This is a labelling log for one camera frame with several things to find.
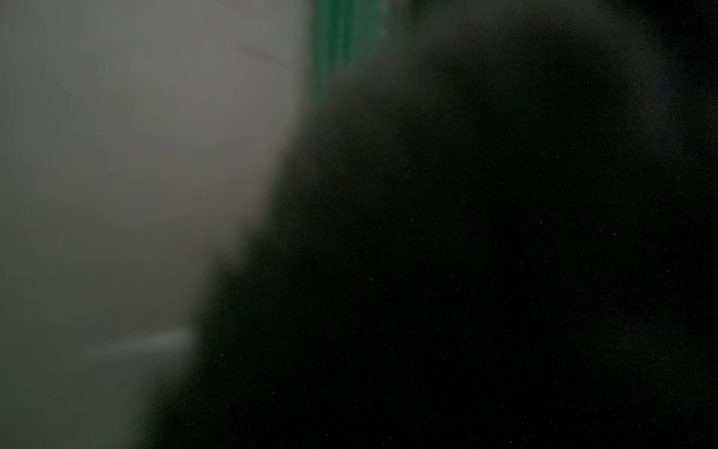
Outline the green and grey cleaning cloth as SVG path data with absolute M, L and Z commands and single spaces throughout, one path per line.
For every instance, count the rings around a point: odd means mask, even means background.
M 717 5 L 456 1 L 338 85 L 142 448 L 714 448 Z

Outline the pale green document bag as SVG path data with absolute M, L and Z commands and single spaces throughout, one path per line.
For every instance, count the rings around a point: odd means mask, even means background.
M 369 52 L 384 34 L 387 3 L 380 0 L 310 2 L 308 95 L 323 97 L 330 82 Z

